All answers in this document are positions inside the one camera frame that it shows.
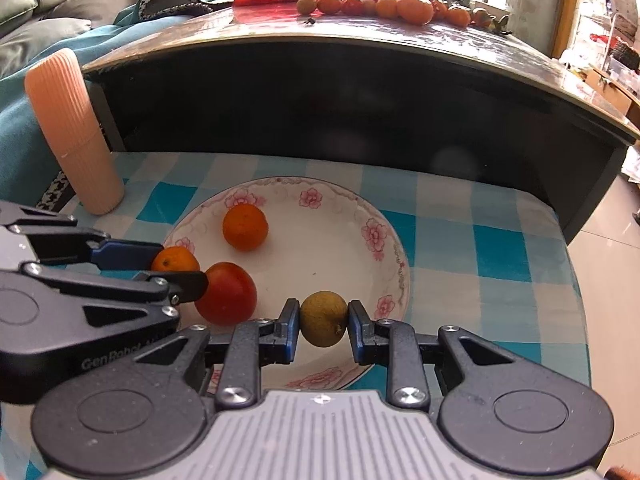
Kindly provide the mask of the wooden shelf unit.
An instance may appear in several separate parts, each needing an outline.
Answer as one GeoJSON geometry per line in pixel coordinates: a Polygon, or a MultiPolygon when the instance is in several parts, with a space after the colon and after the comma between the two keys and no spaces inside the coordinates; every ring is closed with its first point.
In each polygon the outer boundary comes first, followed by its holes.
{"type": "Polygon", "coordinates": [[[639,0],[580,0],[561,62],[639,125],[639,0]]]}

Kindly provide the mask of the large red tomato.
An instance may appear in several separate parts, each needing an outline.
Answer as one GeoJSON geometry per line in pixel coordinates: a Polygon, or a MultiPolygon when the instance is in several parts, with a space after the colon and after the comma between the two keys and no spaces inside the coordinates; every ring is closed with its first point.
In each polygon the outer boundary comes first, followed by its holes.
{"type": "Polygon", "coordinates": [[[206,292],[194,302],[207,322],[233,326],[249,320],[257,306],[257,288],[244,269],[232,262],[218,262],[205,272],[206,292]]]}

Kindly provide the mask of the grey sofa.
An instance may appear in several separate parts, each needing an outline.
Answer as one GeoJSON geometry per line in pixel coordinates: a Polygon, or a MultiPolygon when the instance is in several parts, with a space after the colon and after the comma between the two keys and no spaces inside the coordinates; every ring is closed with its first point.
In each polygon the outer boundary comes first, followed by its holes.
{"type": "Polygon", "coordinates": [[[1,76],[15,74],[43,50],[114,22],[137,0],[1,0],[1,76]]]}

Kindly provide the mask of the small orange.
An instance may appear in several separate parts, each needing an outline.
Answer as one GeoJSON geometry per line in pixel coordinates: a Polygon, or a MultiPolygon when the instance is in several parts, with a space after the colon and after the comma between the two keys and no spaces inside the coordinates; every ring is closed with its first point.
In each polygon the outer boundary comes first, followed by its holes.
{"type": "Polygon", "coordinates": [[[198,259],[188,248],[170,246],[162,249],[153,259],[154,272],[192,272],[200,270],[198,259]]]}

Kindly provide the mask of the large orange on table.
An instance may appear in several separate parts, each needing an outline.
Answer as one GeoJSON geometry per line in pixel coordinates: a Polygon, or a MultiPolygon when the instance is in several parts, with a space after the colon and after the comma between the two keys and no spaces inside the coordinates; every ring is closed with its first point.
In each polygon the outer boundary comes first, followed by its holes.
{"type": "Polygon", "coordinates": [[[434,8],[430,0],[398,0],[397,14],[410,24],[428,24],[434,16],[434,8]]]}

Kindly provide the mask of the white floral plate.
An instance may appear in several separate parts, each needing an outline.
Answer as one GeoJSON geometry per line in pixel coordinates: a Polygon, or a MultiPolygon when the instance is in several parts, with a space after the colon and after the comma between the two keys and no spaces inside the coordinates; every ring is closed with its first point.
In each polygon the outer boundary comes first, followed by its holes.
{"type": "Polygon", "coordinates": [[[288,298],[319,290],[360,301],[374,320],[407,315],[410,266],[399,236],[375,206],[331,182],[270,177],[232,186],[190,211],[165,243],[190,249],[203,269],[219,261],[243,268],[257,288],[256,318],[275,318],[288,298]],[[222,236],[224,215],[239,204],[259,207],[269,224],[252,252],[222,236]]]}

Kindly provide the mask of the blue checkered tablecloth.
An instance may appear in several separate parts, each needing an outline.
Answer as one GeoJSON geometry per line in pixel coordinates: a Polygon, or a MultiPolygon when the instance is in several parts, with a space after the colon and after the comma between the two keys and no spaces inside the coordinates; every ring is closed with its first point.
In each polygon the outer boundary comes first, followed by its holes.
{"type": "MultiPolygon", "coordinates": [[[[96,216],[78,198],[44,209],[123,240],[164,244],[196,206],[244,182],[305,177],[331,182],[384,214],[405,249],[404,320],[432,334],[456,365],[470,344],[506,357],[508,370],[567,376],[588,391],[584,308],[553,210],[525,192],[388,168],[231,154],[120,153],[125,195],[96,216]]],[[[162,479],[503,479],[474,463],[427,414],[381,394],[386,369],[361,366],[347,340],[299,341],[290,365],[262,371],[254,408],[218,414],[162,479]]]]}

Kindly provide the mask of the pink ribbed cup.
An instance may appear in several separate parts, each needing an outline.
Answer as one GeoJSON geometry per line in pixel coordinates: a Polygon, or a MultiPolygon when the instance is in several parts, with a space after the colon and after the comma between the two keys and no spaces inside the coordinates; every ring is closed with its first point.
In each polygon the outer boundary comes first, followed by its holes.
{"type": "Polygon", "coordinates": [[[112,211],[124,198],[76,54],[54,52],[32,66],[24,80],[26,96],[44,138],[70,185],[90,214],[112,211]]]}

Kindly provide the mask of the dark coffee table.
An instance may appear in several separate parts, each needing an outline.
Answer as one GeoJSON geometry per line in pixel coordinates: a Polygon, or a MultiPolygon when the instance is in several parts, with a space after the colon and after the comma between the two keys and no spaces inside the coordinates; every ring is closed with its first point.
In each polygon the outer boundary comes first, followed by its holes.
{"type": "Polygon", "coordinates": [[[516,188],[586,223],[638,129],[511,36],[432,23],[228,8],[87,63],[120,152],[351,162],[516,188]]]}

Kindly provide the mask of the brown longan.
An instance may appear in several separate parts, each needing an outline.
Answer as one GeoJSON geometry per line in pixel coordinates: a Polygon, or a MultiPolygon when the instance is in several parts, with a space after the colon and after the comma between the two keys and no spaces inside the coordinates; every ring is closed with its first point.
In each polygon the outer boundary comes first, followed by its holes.
{"type": "Polygon", "coordinates": [[[300,331],[306,341],[316,347],[328,348],[337,344],[347,324],[346,301],[336,292],[314,292],[300,306],[300,331]]]}

